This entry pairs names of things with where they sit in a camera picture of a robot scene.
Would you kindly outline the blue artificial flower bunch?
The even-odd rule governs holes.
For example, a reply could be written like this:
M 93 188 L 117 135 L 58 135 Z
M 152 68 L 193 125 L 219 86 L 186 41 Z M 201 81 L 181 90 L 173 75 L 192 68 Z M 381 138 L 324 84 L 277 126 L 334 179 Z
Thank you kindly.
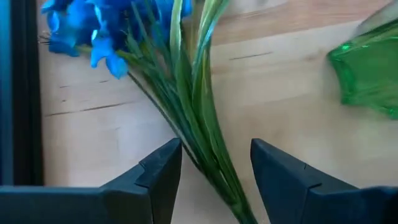
M 90 55 L 114 78 L 129 77 L 182 140 L 239 224 L 258 224 L 216 114 L 211 39 L 229 0 L 44 0 L 55 54 Z

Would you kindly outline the green glass vase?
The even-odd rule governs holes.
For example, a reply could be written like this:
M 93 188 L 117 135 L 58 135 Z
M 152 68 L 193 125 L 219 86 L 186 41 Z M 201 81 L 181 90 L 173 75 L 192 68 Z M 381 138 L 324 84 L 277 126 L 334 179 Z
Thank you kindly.
M 328 60 L 340 84 L 341 103 L 363 106 L 398 120 L 398 0 L 357 26 Z

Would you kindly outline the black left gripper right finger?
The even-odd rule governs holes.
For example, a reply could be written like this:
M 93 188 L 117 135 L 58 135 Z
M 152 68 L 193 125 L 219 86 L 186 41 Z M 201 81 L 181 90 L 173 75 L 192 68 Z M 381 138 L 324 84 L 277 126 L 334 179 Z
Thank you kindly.
M 271 224 L 398 224 L 398 187 L 357 188 L 258 138 L 251 163 Z

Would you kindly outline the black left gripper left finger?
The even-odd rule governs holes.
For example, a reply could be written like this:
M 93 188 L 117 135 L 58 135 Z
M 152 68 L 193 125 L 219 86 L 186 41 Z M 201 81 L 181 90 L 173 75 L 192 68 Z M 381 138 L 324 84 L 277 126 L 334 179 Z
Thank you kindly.
M 0 224 L 171 224 L 182 166 L 173 138 L 100 187 L 0 187 Z

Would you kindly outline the black metal table frame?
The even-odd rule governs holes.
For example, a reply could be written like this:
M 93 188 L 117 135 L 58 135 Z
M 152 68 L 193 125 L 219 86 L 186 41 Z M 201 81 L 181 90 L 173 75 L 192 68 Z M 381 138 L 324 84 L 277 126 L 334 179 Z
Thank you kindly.
M 14 185 L 44 185 L 36 0 L 10 0 Z

